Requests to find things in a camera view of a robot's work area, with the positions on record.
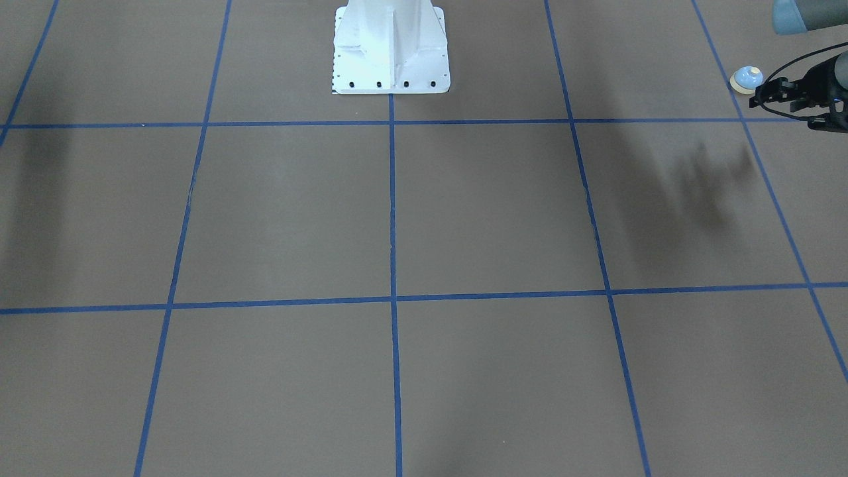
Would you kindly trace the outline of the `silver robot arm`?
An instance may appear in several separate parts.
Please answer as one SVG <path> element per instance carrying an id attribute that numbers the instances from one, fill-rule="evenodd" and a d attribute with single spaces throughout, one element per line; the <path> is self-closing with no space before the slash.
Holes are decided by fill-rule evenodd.
<path id="1" fill-rule="evenodd" d="M 772 6 L 772 27 L 778 35 L 797 35 L 846 25 L 846 22 L 845 1 L 775 1 Z M 802 79 L 778 76 L 779 72 L 800 60 L 837 48 L 846 48 L 846 43 L 809 52 L 779 67 L 755 88 L 749 106 L 806 122 L 808 128 L 814 131 L 846 133 L 846 52 L 811 67 Z"/>

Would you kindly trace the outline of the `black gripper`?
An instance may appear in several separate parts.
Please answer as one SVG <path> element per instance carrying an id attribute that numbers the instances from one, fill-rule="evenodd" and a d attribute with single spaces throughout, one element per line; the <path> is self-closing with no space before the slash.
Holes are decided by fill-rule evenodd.
<path id="1" fill-rule="evenodd" d="M 805 117 L 808 128 L 816 131 L 847 133 L 846 103 L 847 57 L 835 56 L 808 70 L 802 79 L 776 78 L 755 88 L 750 108 L 766 109 L 769 103 L 788 103 L 790 111 L 821 107 L 827 109 L 815 117 Z"/>

